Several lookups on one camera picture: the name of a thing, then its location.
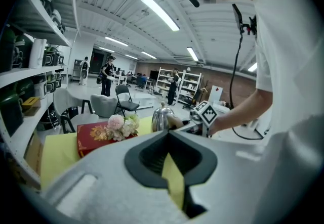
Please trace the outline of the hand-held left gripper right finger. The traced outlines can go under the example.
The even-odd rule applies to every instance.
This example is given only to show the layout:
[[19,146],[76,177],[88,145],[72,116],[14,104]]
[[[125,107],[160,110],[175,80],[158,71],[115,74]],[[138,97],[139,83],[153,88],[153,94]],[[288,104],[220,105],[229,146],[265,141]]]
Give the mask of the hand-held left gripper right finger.
[[266,146],[180,136],[214,152],[217,166],[205,183],[189,187],[205,212],[189,218],[176,210],[169,223],[279,223],[323,170],[323,116],[272,135]]

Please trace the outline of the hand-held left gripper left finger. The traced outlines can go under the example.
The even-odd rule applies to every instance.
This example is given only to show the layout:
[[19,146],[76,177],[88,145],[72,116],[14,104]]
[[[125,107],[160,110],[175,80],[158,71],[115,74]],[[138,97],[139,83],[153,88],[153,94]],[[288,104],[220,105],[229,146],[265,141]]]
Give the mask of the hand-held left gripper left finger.
[[42,198],[81,223],[186,223],[188,217],[166,189],[141,185],[125,167],[126,152],[153,137],[96,149],[53,181]]

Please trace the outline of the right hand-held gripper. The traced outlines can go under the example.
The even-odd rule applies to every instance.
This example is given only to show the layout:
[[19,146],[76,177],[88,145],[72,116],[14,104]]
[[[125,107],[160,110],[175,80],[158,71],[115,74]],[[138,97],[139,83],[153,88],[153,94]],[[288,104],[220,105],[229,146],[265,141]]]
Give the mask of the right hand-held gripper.
[[[215,119],[217,118],[217,113],[212,107],[211,103],[208,101],[202,101],[190,110],[191,119],[200,126],[202,131],[202,136],[210,138],[209,130]],[[191,119],[182,120],[184,126],[191,122]]]

